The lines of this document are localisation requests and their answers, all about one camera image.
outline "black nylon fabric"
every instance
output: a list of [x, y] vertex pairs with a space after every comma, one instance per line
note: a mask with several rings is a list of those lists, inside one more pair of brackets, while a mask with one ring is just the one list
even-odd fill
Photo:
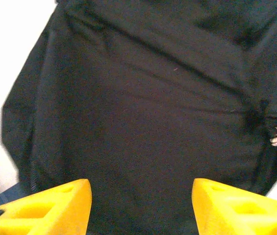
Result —
[[271, 2], [60, 1], [2, 109], [28, 192], [87, 178], [89, 230], [114, 235], [197, 234], [195, 178], [266, 194], [277, 180]]

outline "white wall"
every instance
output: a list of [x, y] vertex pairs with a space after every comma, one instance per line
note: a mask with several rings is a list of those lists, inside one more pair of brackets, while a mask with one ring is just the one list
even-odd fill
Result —
[[[54, 0], [0, 0], [0, 109], [54, 7]], [[0, 192], [16, 182], [0, 143]]]

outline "yellow 3d-printed part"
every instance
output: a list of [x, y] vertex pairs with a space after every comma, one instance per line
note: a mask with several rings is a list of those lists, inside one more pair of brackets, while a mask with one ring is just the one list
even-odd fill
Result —
[[0, 235], [85, 235], [92, 196], [76, 180], [0, 206]]
[[277, 201], [195, 179], [192, 201], [200, 235], [277, 235]]

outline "black backpack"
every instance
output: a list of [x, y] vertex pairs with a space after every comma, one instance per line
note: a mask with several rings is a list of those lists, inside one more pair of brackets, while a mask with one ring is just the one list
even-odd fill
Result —
[[90, 180], [89, 231], [197, 234], [195, 178], [277, 180], [277, 1], [60, 1], [2, 142], [28, 193]]

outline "yellow plastic part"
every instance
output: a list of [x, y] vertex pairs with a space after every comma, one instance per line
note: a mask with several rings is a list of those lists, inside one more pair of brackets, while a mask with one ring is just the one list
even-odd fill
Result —
[[76, 180], [0, 206], [0, 235], [85, 235], [92, 202]]
[[195, 179], [192, 201], [200, 235], [277, 235], [277, 201]]

